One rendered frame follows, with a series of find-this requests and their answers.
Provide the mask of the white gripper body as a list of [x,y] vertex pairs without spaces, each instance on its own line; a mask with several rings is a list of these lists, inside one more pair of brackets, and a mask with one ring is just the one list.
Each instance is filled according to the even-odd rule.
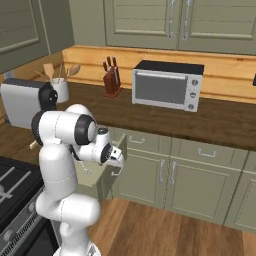
[[124,166],[124,156],[122,151],[119,148],[113,147],[107,163],[111,166],[122,168]]

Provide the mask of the open green drawer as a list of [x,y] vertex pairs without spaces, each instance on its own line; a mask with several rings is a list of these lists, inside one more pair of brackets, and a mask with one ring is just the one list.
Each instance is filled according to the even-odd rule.
[[[112,187],[117,179],[111,176],[111,172],[116,173],[124,168],[114,167],[107,163],[113,147],[119,148],[124,156],[124,164],[127,158],[127,136],[123,135],[118,141],[111,140],[110,131],[107,128],[99,128],[95,141],[90,146],[96,149],[96,157],[85,161],[74,160],[78,186],[76,191],[86,194],[98,201],[105,198],[112,198]],[[91,171],[91,175],[84,175],[84,167]]]

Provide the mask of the small green drawer front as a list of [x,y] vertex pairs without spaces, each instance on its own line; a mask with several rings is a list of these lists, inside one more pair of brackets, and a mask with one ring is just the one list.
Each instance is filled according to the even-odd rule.
[[[127,130],[128,147],[131,149],[144,150],[147,152],[159,153],[164,155],[170,154],[171,138],[167,136]],[[134,140],[140,140],[145,138],[143,144],[135,144],[129,142],[129,136],[132,136]]]

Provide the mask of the wide green drawer front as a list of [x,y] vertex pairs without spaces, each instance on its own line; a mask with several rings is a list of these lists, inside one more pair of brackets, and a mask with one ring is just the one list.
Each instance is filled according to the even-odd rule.
[[241,169],[248,151],[232,147],[173,138],[171,155],[218,166]]

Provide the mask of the narrow green base cupboard door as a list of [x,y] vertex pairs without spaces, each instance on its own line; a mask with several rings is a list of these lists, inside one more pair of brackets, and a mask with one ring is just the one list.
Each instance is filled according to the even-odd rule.
[[[163,182],[159,183],[161,159]],[[166,181],[169,171],[169,157],[163,154],[129,149],[122,173],[113,185],[115,197],[163,209]]]

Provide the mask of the brown knife block with knives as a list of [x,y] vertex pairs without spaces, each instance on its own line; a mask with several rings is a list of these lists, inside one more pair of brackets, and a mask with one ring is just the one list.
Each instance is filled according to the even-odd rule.
[[115,98],[122,90],[119,70],[114,56],[107,56],[103,62],[105,75],[103,82],[105,86],[105,97]]

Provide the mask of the silver toaster oven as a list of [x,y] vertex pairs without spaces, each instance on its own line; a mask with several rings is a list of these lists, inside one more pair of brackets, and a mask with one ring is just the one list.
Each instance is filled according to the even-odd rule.
[[202,64],[142,60],[132,70],[132,103],[196,112]]

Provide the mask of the white utensil pot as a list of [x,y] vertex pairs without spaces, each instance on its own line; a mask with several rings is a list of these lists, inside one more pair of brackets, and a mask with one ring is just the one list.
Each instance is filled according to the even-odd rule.
[[64,78],[53,78],[52,86],[58,94],[58,103],[63,103],[69,100],[68,83]]

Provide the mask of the wide green base cupboard door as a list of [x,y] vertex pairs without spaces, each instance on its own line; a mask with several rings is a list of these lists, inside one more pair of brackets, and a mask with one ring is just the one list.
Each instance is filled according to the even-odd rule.
[[[172,163],[175,182],[170,185]],[[222,225],[241,171],[172,157],[165,209]]]

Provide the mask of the wooden spoon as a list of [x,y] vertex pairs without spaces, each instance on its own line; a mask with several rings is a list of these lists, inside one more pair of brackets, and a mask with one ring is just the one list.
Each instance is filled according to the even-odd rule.
[[76,75],[79,71],[80,71],[79,64],[72,65],[67,72],[66,80],[68,80],[71,76]]

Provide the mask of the black stove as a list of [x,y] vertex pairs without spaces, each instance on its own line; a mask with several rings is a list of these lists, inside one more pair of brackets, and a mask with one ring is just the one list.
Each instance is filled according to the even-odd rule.
[[37,214],[43,190],[38,165],[0,156],[0,256],[53,256],[51,222]]

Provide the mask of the white toaster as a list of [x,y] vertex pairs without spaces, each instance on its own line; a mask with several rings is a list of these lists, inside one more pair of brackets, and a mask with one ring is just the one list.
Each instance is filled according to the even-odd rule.
[[12,126],[31,128],[34,115],[47,106],[43,94],[50,89],[47,82],[8,78],[1,84],[1,97]]

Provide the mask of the green base cupboard run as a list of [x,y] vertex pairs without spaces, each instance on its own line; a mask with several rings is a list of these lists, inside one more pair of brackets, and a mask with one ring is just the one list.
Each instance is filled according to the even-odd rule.
[[248,153],[224,225],[256,234],[255,151]]

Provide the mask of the green wall cupboard door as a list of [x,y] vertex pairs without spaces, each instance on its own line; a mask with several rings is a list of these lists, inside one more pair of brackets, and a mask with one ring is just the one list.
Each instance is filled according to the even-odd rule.
[[256,0],[191,0],[187,40],[185,12],[182,0],[179,50],[256,55]]
[[104,0],[108,46],[175,49],[182,0],[173,10],[173,38],[168,39],[170,0]]

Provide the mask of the green side wall cupboard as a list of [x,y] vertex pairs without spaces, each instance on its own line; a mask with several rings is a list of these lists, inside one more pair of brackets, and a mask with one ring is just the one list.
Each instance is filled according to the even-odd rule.
[[48,54],[39,0],[0,0],[0,74]]

